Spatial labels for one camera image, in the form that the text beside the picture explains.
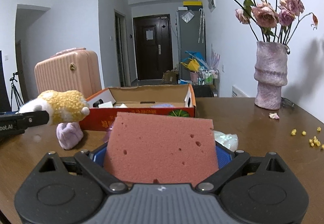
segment brown cardboard box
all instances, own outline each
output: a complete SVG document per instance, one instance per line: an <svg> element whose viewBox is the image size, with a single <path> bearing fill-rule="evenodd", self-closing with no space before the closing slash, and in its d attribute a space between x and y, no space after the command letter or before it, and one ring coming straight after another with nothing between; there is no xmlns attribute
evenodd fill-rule
<svg viewBox="0 0 324 224"><path fill-rule="evenodd" d="M112 102L114 108L93 108L100 102ZM87 99L90 114L80 122L83 130L106 131L117 112L195 117L196 99L190 84L106 88ZM160 104L173 107L154 108ZM127 108L115 108L125 104Z"/></svg>
<svg viewBox="0 0 324 224"><path fill-rule="evenodd" d="M178 71L167 71L163 73L163 84L178 84Z"/></svg>

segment white logo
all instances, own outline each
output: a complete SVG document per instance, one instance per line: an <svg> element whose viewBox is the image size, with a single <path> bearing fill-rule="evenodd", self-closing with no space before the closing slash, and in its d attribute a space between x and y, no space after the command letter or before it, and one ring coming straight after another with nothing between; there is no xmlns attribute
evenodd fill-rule
<svg viewBox="0 0 324 224"><path fill-rule="evenodd" d="M158 191L163 192L163 190L166 190L166 187L165 186L161 186L161 187L158 188Z"/></svg>
<svg viewBox="0 0 324 224"><path fill-rule="evenodd" d="M12 124L9 124L8 127L6 125L5 126L0 126L0 131L10 130L12 128L13 128Z"/></svg>

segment yellow and white plush toy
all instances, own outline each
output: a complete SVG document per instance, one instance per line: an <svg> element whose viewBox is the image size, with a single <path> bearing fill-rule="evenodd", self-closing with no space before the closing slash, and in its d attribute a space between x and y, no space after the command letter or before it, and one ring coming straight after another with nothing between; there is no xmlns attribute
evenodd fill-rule
<svg viewBox="0 0 324 224"><path fill-rule="evenodd" d="M57 92L48 90L36 99L23 105L19 113L47 111L50 119L47 125L82 121L89 113L89 104L77 90Z"/></svg>

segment pink sponge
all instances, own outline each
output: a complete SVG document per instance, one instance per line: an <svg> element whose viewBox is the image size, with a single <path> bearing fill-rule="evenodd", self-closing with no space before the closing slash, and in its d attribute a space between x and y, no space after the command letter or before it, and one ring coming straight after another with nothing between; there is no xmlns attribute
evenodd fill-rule
<svg viewBox="0 0 324 224"><path fill-rule="evenodd" d="M118 113L104 168L131 183L191 183L218 170L213 121Z"/></svg>

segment tripod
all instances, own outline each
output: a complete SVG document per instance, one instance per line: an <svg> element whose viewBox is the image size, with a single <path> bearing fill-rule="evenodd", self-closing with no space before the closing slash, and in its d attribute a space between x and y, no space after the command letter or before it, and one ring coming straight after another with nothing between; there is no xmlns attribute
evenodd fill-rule
<svg viewBox="0 0 324 224"><path fill-rule="evenodd" d="M17 104L17 107L18 107L18 111L19 111L20 107L24 104L24 102L22 101L22 99L21 99L21 97L19 95L19 92L17 90L17 87L14 84L14 81L18 82L15 79L15 76L18 75L18 72L13 73L12 75L13 75L13 77L10 79L10 81L11 81L11 111L12 111L12 96L13 96L13 94L15 95L15 100L16 100L16 104Z"/></svg>

